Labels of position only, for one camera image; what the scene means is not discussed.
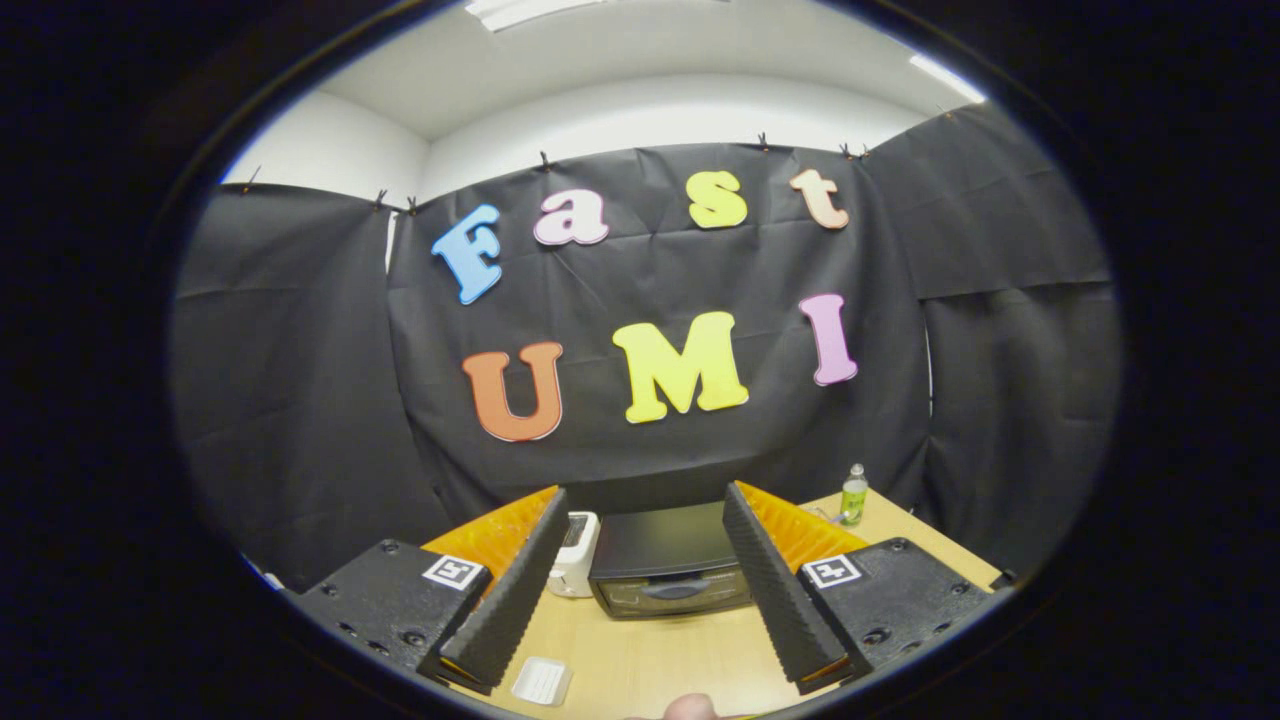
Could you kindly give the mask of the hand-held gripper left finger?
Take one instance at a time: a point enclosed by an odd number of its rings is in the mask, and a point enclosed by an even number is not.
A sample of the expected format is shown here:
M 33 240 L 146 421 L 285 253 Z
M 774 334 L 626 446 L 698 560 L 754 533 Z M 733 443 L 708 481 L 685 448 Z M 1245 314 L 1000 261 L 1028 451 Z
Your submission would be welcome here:
M 568 530 L 548 487 L 424 544 L 385 538 L 294 606 L 347 648 L 413 682 L 479 694 L 500 683 Z

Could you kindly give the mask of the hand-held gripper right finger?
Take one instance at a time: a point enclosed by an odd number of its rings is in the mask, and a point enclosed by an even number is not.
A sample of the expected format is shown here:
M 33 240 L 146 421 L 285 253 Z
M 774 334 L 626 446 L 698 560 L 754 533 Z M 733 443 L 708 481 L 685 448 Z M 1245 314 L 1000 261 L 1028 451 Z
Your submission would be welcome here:
M 869 543 L 754 486 L 722 521 L 786 679 L 801 694 L 902 664 L 1012 591 L 980 584 L 906 537 Z

